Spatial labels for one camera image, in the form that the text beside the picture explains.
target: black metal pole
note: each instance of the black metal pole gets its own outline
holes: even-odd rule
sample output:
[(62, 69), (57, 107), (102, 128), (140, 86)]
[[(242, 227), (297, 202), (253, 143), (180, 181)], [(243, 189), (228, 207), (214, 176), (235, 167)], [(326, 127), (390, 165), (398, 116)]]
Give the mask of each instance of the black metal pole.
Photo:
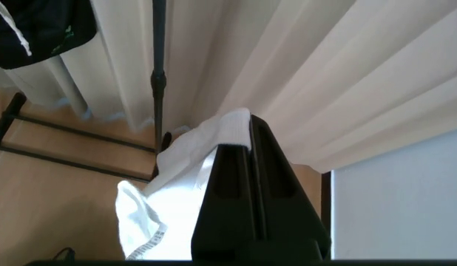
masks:
[(153, 0), (153, 100), (155, 102), (155, 153), (161, 151), (163, 134), (163, 96), (166, 88), (164, 73), (164, 30), (166, 23), (166, 0)]

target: metal rod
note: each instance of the metal rod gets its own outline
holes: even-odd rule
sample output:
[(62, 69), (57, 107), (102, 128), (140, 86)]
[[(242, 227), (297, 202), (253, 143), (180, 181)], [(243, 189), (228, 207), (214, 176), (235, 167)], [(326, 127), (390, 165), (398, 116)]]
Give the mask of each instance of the metal rod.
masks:
[(132, 147), (134, 149), (140, 149), (140, 150), (149, 151), (149, 152), (153, 152), (153, 153), (155, 152), (154, 148), (149, 148), (149, 147), (145, 147), (145, 146), (138, 145), (138, 144), (135, 144), (135, 143), (130, 143), (130, 142), (126, 142), (126, 141), (123, 141), (123, 140), (118, 140), (118, 139), (115, 139), (115, 138), (112, 138), (112, 137), (105, 137), (105, 136), (102, 136), (102, 135), (99, 135), (99, 134), (85, 132), (85, 131), (78, 130), (78, 129), (72, 129), (72, 128), (67, 127), (67, 126), (61, 126), (61, 125), (57, 125), (57, 124), (54, 124), (54, 123), (38, 120), (38, 119), (35, 119), (35, 118), (26, 117), (26, 116), (23, 116), (23, 115), (6, 114), (6, 116), (8, 118), (19, 119), (19, 120), (35, 123), (35, 124), (38, 124), (38, 125), (47, 126), (47, 127), (53, 128), (53, 129), (59, 129), (59, 130), (65, 131), (65, 132), (70, 132), (70, 133), (79, 134), (79, 135), (82, 135), (82, 136), (85, 136), (85, 137), (95, 138), (97, 140), (103, 140), (103, 141), (108, 141), (108, 142), (115, 143), (115, 144), (122, 145), (122, 146)]
[(136, 177), (136, 176), (133, 176), (133, 175), (130, 175), (130, 174), (124, 174), (124, 173), (119, 173), (119, 172), (116, 172), (116, 171), (111, 171), (111, 170), (107, 170), (107, 169), (103, 169), (103, 168), (99, 168), (99, 167), (88, 166), (88, 165), (84, 165), (82, 163), (70, 162), (68, 160), (62, 160), (62, 159), (54, 158), (54, 157), (43, 155), (43, 154), (37, 154), (37, 153), (31, 152), (31, 151), (24, 151), (24, 150), (10, 148), (10, 147), (6, 147), (6, 146), (0, 146), (0, 151), (6, 151), (6, 152), (14, 153), (14, 154), (20, 154), (20, 155), (24, 155), (24, 156), (40, 159), (40, 160), (50, 161), (50, 162), (53, 162), (53, 163), (60, 163), (60, 164), (65, 165), (65, 166), (72, 166), (72, 167), (81, 168), (81, 169), (85, 169), (85, 170), (96, 171), (96, 172), (99, 172), (99, 173), (102, 173), (102, 174), (112, 175), (114, 177), (122, 177), (122, 178), (126, 178), (128, 180), (134, 180), (134, 181), (138, 181), (138, 182), (149, 183), (149, 180), (146, 180), (146, 179), (141, 178), (141, 177)]
[(166, 88), (164, 73), (164, 38), (166, 23), (166, 0), (153, 0), (153, 59), (151, 83), (155, 110), (155, 153), (161, 152), (163, 134), (163, 96)]

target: hanging garment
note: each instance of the hanging garment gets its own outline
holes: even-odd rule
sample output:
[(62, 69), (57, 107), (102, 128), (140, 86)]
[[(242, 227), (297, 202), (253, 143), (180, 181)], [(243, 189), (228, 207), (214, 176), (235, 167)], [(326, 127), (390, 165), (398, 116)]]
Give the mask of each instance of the hanging garment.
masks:
[(115, 209), (127, 259), (191, 259), (191, 238), (219, 144), (251, 149), (250, 111), (237, 109), (202, 122), (157, 158), (160, 174), (138, 190), (118, 184)]
[(0, 67), (31, 65), (97, 33), (89, 0), (0, 0)]

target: curtain fold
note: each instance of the curtain fold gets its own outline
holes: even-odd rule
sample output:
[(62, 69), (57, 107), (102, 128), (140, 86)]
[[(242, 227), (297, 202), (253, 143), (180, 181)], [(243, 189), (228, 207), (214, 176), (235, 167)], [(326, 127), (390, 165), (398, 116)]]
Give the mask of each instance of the curtain fold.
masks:
[[(34, 103), (152, 122), (150, 1), (92, 0), (99, 33), (7, 71)], [(168, 0), (163, 125), (248, 107), (320, 172), (457, 129), (457, 0)]]

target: horizontal bar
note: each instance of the horizontal bar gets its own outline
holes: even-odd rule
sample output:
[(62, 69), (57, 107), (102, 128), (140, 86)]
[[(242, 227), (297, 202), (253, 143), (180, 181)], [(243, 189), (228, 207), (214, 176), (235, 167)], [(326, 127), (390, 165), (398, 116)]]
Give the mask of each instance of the horizontal bar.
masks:
[(102, 136), (102, 135), (99, 135), (99, 134), (85, 132), (85, 131), (78, 130), (78, 129), (72, 129), (72, 128), (67, 127), (67, 126), (61, 126), (61, 125), (57, 125), (57, 124), (54, 124), (54, 123), (38, 120), (38, 119), (35, 119), (35, 118), (26, 117), (26, 116), (23, 116), (23, 115), (7, 115), (7, 116), (9, 118), (19, 119), (19, 120), (27, 121), (27, 122), (30, 122), (30, 123), (35, 123), (35, 124), (38, 124), (38, 125), (47, 126), (47, 127), (53, 128), (53, 129), (59, 129), (59, 130), (62, 130), (62, 131), (70, 132), (70, 133), (73, 133), (73, 134), (79, 134), (81, 136), (95, 138), (96, 140), (103, 140), (103, 141), (115, 143), (115, 144), (118, 144), (118, 145), (128, 146), (128, 147), (131, 147), (131, 148), (134, 148), (134, 149), (140, 149), (140, 150), (144, 150), (144, 151), (149, 151), (149, 152), (155, 153), (155, 149), (154, 148), (149, 148), (149, 147), (146, 147), (146, 146), (143, 146), (143, 145), (138, 145), (138, 144), (135, 144), (135, 143), (126, 142), (126, 141), (123, 141), (123, 140), (117, 140), (117, 139), (115, 139), (113, 137), (105, 137), (105, 136)]
[(122, 178), (126, 178), (128, 180), (149, 183), (149, 180), (146, 180), (141, 177), (132, 176), (130, 174), (123, 174), (123, 173), (119, 173), (116, 171), (111, 171), (111, 170), (107, 170), (107, 169), (103, 169), (103, 168), (99, 168), (99, 167), (84, 165), (82, 163), (70, 162), (68, 160), (62, 160), (62, 159), (54, 158), (54, 157), (43, 155), (43, 154), (37, 154), (37, 153), (31, 152), (31, 151), (23, 151), (20, 149), (10, 148), (10, 147), (6, 147), (6, 146), (0, 146), (0, 151), (7, 151), (7, 152), (14, 153), (14, 154), (20, 154), (20, 155), (40, 159), (40, 160), (50, 161), (53, 163), (60, 163), (65, 166), (72, 166), (72, 167), (82, 168), (82, 169), (86, 169), (86, 170), (90, 170), (90, 171), (96, 171), (96, 172), (99, 172), (102, 174), (112, 175), (114, 177), (122, 177)]

